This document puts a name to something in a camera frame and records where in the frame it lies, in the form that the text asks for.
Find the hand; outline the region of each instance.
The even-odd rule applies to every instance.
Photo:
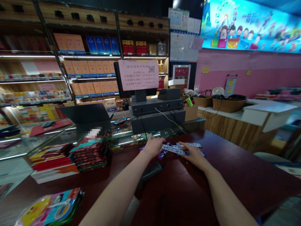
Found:
[[[179,142],[181,145],[184,145],[181,150],[189,150],[190,155],[181,155],[184,159],[191,162],[193,165],[198,167],[200,170],[206,172],[209,169],[213,168],[212,165],[207,161],[207,159],[202,155],[201,151],[197,147],[189,146],[186,143]]]
[[[146,153],[150,157],[150,159],[152,159],[162,151],[161,146],[163,142],[165,142],[164,138],[156,137],[152,139],[150,134],[145,148],[141,152]]]

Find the monitor stand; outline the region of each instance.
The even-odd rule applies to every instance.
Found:
[[[132,96],[132,101],[143,102],[146,101],[146,90],[135,90],[135,96]]]

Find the pink paper sign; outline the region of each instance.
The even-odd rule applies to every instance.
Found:
[[[56,89],[55,85],[53,83],[51,83],[51,84],[39,84],[38,86],[39,86],[40,90],[44,90],[44,91],[46,91],[46,90],[55,90]]]
[[[159,68],[157,61],[119,60],[118,62],[124,91],[158,88]]]

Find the ceiling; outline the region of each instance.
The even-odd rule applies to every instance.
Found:
[[[301,17],[301,0],[249,0],[270,8]]]

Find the computer monitor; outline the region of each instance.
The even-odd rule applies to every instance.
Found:
[[[135,95],[135,90],[130,90],[130,91],[123,90],[118,62],[114,62],[114,69],[115,69],[115,73],[116,73],[116,80],[117,80],[117,85],[118,85],[118,90],[119,90],[119,96],[121,98],[130,98],[131,96]],[[155,96],[156,94],[157,94],[157,88],[146,89],[147,96]]]

